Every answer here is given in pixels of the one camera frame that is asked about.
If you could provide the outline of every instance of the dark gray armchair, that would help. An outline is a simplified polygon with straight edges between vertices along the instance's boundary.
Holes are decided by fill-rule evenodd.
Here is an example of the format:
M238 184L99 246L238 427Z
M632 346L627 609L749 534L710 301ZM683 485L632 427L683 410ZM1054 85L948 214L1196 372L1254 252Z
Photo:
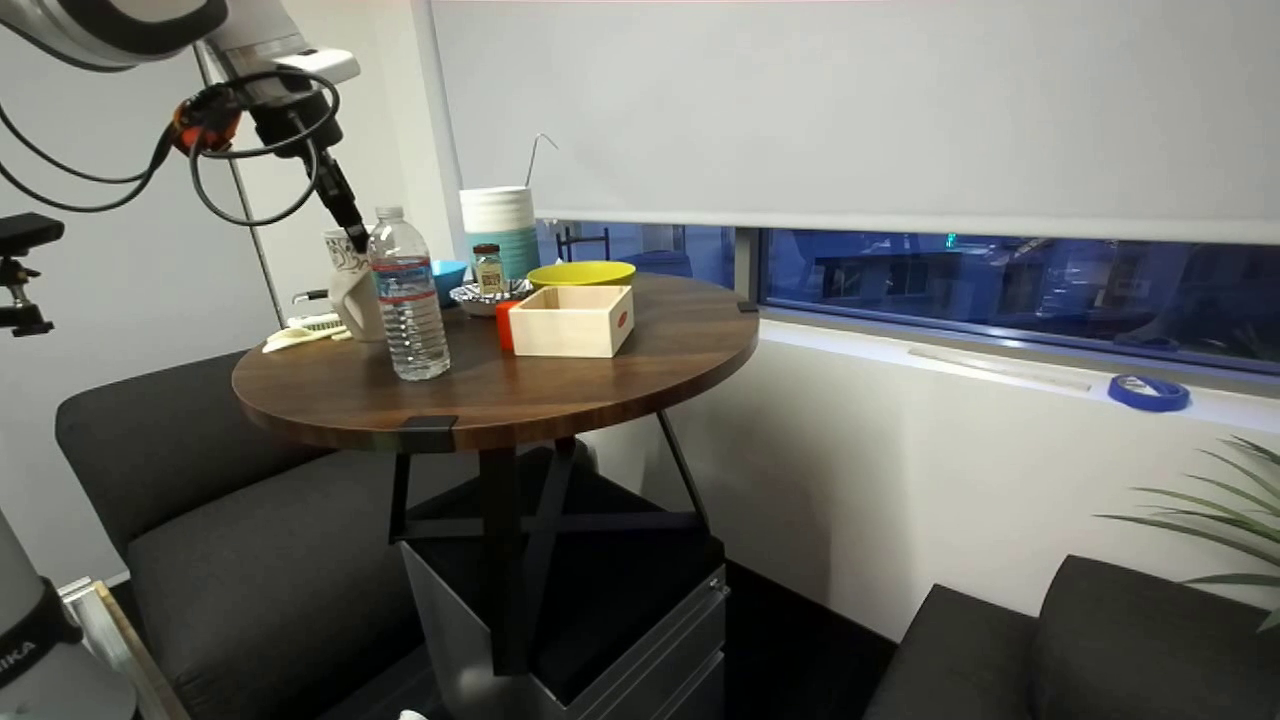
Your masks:
M933 587L868 720L1280 720L1280 633L1259 620L1085 557L1034 620Z
M144 644L197 720L423 706L423 634L387 545L390 456L272 438L242 420L230 369L216 357L118 380L57 410L130 571Z

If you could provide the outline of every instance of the chair cushion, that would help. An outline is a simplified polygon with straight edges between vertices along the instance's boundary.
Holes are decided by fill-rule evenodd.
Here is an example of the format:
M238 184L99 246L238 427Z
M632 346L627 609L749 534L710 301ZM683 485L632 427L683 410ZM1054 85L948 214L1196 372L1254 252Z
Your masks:
M1198 587L1066 557L1034 634L1042 720L1274 720L1280 633Z
M390 456L334 453L129 545L140 633L191 716L320 716L421 644L387 512Z
M868 720L1027 720L1034 620L933 587Z

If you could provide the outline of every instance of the table top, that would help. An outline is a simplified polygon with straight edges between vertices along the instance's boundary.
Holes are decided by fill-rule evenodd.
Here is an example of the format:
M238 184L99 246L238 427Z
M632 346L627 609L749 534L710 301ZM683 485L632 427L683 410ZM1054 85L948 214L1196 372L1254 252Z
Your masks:
M324 447L512 447L658 410L733 376L759 313L729 286L637 275L637 333L608 358L503 357L492 319L447 313L452 372L401 383L382 342L247 353L242 410Z

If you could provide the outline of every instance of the white roller shade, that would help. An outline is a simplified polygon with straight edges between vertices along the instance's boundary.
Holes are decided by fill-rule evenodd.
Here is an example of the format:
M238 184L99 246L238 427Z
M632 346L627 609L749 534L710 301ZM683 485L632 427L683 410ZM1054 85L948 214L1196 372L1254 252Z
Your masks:
M1274 0L433 0L541 214L1280 238Z

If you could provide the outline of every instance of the window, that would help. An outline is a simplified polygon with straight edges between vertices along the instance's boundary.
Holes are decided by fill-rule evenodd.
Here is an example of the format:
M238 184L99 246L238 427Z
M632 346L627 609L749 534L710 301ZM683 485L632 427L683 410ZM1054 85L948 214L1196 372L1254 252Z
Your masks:
M710 225L545 225L541 252L733 284ZM770 226L754 271L764 306L811 319L1280 380L1280 246Z
M733 226L716 225L577 225L541 226L545 258L627 258L641 271L733 284Z

